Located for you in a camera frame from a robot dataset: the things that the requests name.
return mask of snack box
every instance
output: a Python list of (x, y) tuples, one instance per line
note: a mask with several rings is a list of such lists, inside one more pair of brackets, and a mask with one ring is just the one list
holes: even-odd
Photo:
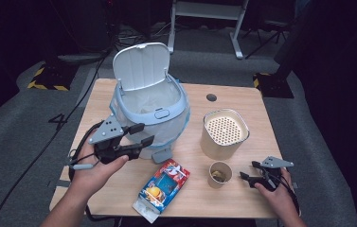
[(168, 159), (140, 190), (133, 208), (153, 223), (174, 199), (189, 174), (177, 162)]

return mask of container lid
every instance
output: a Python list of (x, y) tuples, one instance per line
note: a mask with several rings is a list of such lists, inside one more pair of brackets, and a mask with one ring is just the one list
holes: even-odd
[(138, 44), (119, 51), (113, 67), (122, 90), (146, 88), (163, 81), (169, 71), (170, 52), (161, 43)]

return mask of person's right hand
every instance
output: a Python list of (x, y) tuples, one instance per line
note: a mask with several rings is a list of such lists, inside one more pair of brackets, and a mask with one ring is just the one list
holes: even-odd
[[(282, 177), (288, 182), (291, 190), (293, 190), (293, 183), (291, 181), (290, 173), (285, 168), (282, 168), (281, 174)], [(287, 188), (282, 185), (282, 183), (273, 192), (267, 190), (260, 183), (255, 183), (255, 188), (269, 202), (270, 206), (276, 212), (278, 217), (284, 222), (286, 227), (306, 226), (296, 211), (290, 193), (288, 192)]]

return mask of person's left hand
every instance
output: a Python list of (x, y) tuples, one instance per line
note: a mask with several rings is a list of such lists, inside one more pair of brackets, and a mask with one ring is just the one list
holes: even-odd
[[(88, 141), (86, 141), (81, 148), (78, 159), (92, 154), (93, 152), (94, 146), (90, 145)], [(98, 162), (98, 164), (91, 169), (75, 170), (71, 187), (80, 191), (82, 196), (88, 200), (107, 183), (108, 179), (114, 173), (119, 171), (125, 165), (128, 159), (128, 156), (124, 155), (107, 165), (102, 162)], [(97, 161), (98, 158), (95, 155), (92, 155), (81, 160), (79, 164), (95, 164)]]

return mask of wooden table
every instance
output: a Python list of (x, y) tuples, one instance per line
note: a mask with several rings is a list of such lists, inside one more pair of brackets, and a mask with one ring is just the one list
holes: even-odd
[[(240, 171), (259, 176), (259, 172), (251, 167), (252, 161), (261, 162), (269, 155), (281, 158), (259, 91), (255, 88), (185, 83), (183, 86), (188, 94), (191, 116), (172, 152), (173, 159), (190, 171), (190, 177), (161, 217), (276, 218), (258, 190), (250, 188), (240, 178)], [(96, 81), (72, 148), (78, 146), (90, 127), (111, 113), (109, 104), (115, 87), (114, 79)], [(214, 94), (217, 100), (208, 101), (208, 94)], [(250, 137), (226, 160), (234, 173), (231, 181), (220, 189), (213, 189), (207, 184), (207, 171), (214, 160), (202, 152), (200, 139), (205, 114), (223, 108), (233, 109), (241, 115), (249, 127)], [(121, 141), (121, 144), (127, 143), (129, 142), (125, 138)], [(132, 205), (139, 190), (159, 167), (152, 160), (137, 159), (128, 162), (91, 198), (91, 212), (94, 215), (140, 216)], [(66, 166), (60, 180), (69, 181), (67, 173)], [(65, 187), (56, 188), (50, 209), (65, 191)]]

